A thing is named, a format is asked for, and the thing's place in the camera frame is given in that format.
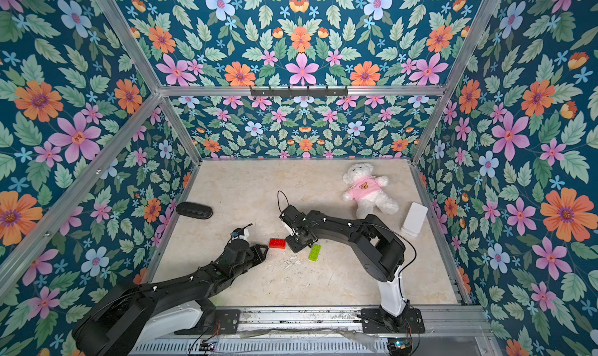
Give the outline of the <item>lime green lego brick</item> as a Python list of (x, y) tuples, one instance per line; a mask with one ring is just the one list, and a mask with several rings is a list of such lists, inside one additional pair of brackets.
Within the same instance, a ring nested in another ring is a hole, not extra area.
[(314, 263), (317, 262), (319, 259), (319, 254), (321, 252), (321, 248), (322, 247), (320, 245), (314, 244), (311, 247), (311, 250), (309, 252), (308, 260), (311, 262), (314, 262)]

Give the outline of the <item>red lego brick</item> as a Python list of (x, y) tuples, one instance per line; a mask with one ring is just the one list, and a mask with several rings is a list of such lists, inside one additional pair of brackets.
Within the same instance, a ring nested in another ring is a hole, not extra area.
[(286, 249), (287, 242), (285, 239), (270, 239), (269, 248), (271, 249)]

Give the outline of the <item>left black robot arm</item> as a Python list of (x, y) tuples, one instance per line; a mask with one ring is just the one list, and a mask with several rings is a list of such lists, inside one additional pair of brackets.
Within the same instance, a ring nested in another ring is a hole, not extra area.
[(149, 284), (117, 284), (77, 322), (73, 338), (86, 355), (127, 355), (135, 346), (191, 329), (211, 306), (210, 298), (260, 265), (269, 247), (234, 239), (217, 260), (195, 272)]

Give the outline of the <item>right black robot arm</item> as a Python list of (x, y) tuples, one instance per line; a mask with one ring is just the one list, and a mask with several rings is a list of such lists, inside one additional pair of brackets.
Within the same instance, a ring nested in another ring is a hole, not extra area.
[(378, 281), (381, 308), (389, 316), (403, 315), (409, 304), (402, 292), (406, 246), (378, 217), (347, 220), (320, 211), (300, 212), (289, 205), (280, 213), (290, 235), (286, 243), (293, 253), (315, 246), (321, 239), (349, 246), (365, 271)]

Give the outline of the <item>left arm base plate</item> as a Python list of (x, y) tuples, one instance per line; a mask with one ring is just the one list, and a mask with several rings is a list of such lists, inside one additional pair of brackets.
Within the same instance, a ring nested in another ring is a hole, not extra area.
[(240, 322), (241, 311), (238, 309), (213, 309), (203, 314), (199, 322), (190, 329), (178, 330), (176, 335), (219, 335), (236, 334)]

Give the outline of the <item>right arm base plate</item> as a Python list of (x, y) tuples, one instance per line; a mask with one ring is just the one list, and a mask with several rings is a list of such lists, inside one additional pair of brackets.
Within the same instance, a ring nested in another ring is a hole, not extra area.
[(361, 309), (361, 320), (365, 334), (423, 334), (426, 332), (420, 309), (407, 306), (399, 316), (391, 316), (381, 307)]

